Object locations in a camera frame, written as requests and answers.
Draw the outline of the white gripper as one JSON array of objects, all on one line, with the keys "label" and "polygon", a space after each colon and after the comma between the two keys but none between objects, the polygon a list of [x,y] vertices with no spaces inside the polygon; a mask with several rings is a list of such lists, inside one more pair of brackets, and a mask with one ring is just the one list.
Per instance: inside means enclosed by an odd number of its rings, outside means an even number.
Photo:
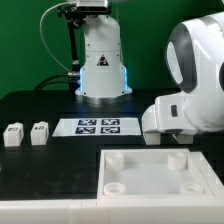
[{"label": "white gripper", "polygon": [[157,97],[142,116],[143,132],[195,135],[197,129],[184,115],[184,99],[183,94]]}]

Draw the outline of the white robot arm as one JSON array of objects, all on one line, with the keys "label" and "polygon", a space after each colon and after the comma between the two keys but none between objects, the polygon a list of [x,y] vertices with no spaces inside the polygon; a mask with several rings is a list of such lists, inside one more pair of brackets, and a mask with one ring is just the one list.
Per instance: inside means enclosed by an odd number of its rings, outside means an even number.
[{"label": "white robot arm", "polygon": [[[88,102],[131,93],[120,60],[120,27],[105,14],[106,0],[79,0],[86,60],[77,96]],[[160,96],[142,116],[144,134],[224,130],[224,12],[178,24],[166,48],[166,63],[179,93]]]}]

